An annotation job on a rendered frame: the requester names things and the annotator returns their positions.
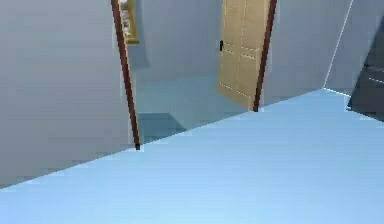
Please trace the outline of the tan panelled room door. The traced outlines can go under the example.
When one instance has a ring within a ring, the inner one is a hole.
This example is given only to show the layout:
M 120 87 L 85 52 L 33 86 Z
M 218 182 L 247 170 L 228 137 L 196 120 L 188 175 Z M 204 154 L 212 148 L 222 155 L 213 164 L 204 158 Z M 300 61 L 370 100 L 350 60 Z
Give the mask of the tan panelled room door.
M 218 91 L 251 110 L 256 95 L 270 0 L 223 0 Z

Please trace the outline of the dark grey cabinet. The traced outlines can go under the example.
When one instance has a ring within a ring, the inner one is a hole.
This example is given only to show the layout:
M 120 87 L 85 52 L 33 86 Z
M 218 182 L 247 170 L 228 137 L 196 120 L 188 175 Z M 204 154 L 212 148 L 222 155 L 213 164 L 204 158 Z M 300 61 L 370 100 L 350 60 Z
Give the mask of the dark grey cabinet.
M 347 106 L 350 111 L 384 122 L 384 16 Z

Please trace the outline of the dark red door frame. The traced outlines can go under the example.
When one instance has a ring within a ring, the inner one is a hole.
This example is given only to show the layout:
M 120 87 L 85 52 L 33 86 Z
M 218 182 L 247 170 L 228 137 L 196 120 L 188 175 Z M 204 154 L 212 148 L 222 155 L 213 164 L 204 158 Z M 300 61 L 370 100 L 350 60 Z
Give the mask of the dark red door frame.
M 223 0 L 135 0 L 138 44 L 126 43 L 119 0 L 111 3 L 136 148 L 258 110 L 276 0 L 251 110 L 218 91 Z

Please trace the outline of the gold framed wall picture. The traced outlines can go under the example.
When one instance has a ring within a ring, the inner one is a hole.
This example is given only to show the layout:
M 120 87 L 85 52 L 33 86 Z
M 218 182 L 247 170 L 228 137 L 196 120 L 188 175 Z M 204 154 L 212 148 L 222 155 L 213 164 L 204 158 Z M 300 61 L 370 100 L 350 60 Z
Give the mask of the gold framed wall picture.
M 119 0 L 123 32 L 127 44 L 138 44 L 135 0 Z

